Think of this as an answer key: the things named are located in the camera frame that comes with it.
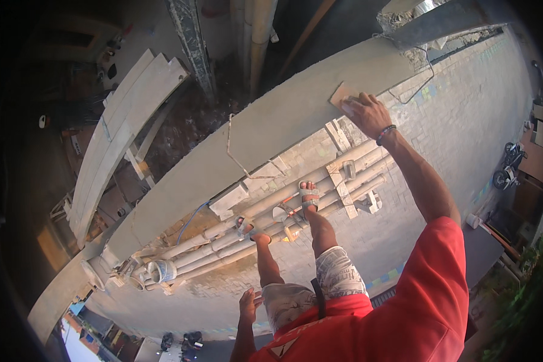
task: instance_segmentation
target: blue hose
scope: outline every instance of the blue hose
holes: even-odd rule
[[[209,201],[204,203],[203,205],[201,205],[200,207],[198,207],[195,212],[193,213],[193,215],[191,215],[191,219],[189,219],[187,221],[187,223],[185,223],[185,226],[183,227],[183,229],[181,230],[181,232],[179,233],[179,236],[177,237],[177,244],[176,245],[179,245],[179,240],[181,239],[181,235],[183,235],[183,232],[185,231],[185,228],[187,227],[187,225],[189,225],[189,222],[191,222],[191,220],[193,220],[193,217],[195,216],[195,214],[201,210],[201,208],[205,205],[209,204]]]

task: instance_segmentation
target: patterned shorts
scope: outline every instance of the patterned shorts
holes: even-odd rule
[[[316,278],[326,300],[352,294],[368,295],[362,277],[340,246],[324,251],[316,259]],[[317,304],[313,291],[293,283],[268,284],[263,287],[262,295],[274,333]]]

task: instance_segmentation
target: white bucket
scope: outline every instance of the white bucket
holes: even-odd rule
[[[149,263],[148,271],[155,283],[172,280],[177,276],[177,268],[171,260],[152,261]]]
[[[473,215],[473,214],[469,214],[467,216],[467,224],[469,224],[471,228],[476,229],[480,223],[481,223],[481,218],[479,218],[478,216]]]

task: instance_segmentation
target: brick pavement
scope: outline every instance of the brick pavement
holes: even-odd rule
[[[405,138],[448,184],[463,213],[491,179],[504,144],[519,139],[532,100],[529,76],[507,31],[434,69],[435,78],[409,104],[399,104],[388,93],[379,98]],[[429,73],[391,91],[405,100]],[[367,284],[402,265],[424,228],[398,167],[392,167],[389,176],[377,189],[383,208],[375,215],[361,212],[349,220],[340,210],[328,217]],[[286,281],[311,287],[315,267],[309,229],[296,242],[274,244],[271,251]],[[161,290],[138,293],[110,286],[106,293],[95,293],[87,306],[133,333],[160,337],[165,331],[203,330],[206,339],[227,339],[235,335],[239,296],[252,286],[259,287],[255,256],[189,280],[169,297]],[[263,308],[254,331],[268,331]]]

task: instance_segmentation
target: gray sandal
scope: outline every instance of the gray sandal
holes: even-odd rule
[[[243,219],[243,220],[241,221],[241,225],[239,226],[239,228],[237,228],[237,235],[239,237],[242,237],[244,240],[251,240],[251,241],[255,242],[251,238],[253,235],[259,234],[259,233],[265,234],[265,232],[263,230],[261,230],[260,228],[258,228],[251,219],[248,219],[243,215],[239,215],[237,217],[236,225],[237,225],[237,222],[239,221],[239,219]],[[253,229],[251,229],[250,231],[248,231],[247,233],[244,234],[244,231],[246,230],[247,225],[253,226]]]
[[[310,181],[306,180],[306,179],[302,179],[300,180],[298,183],[297,183],[297,188],[299,188],[299,192],[300,192],[300,196],[304,196],[304,195],[319,195],[319,189],[316,188],[316,189],[303,189],[301,187],[301,184],[302,183],[309,183]],[[308,201],[302,201],[302,210],[305,210],[306,207],[310,206],[310,205],[314,205],[316,207],[316,211],[318,211],[318,205],[319,205],[319,197],[317,199],[311,199],[311,200],[308,200]]]

